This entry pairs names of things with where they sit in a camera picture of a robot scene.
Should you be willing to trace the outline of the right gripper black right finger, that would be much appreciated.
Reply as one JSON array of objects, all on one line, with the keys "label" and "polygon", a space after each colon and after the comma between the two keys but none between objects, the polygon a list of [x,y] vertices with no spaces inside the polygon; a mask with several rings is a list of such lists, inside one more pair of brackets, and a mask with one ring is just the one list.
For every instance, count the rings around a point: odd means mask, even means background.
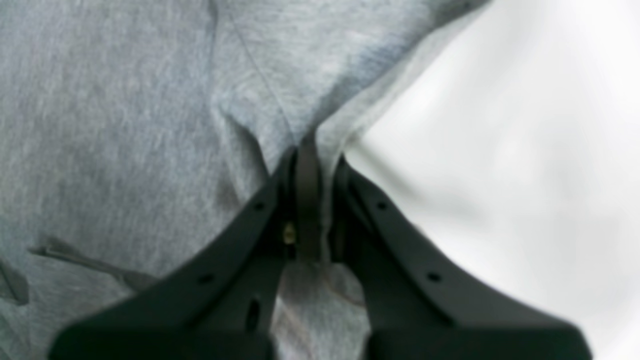
[{"label": "right gripper black right finger", "polygon": [[345,157],[331,255],[361,284],[363,360],[590,360],[582,332],[460,268]]}]

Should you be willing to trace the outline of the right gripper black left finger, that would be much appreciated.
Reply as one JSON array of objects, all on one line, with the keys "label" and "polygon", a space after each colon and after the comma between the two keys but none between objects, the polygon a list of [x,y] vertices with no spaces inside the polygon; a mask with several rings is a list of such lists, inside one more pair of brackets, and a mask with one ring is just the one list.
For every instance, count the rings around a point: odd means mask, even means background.
[{"label": "right gripper black left finger", "polygon": [[50,360],[273,360],[270,323],[291,260],[322,258],[316,133],[190,262],[142,293],[75,323]]}]

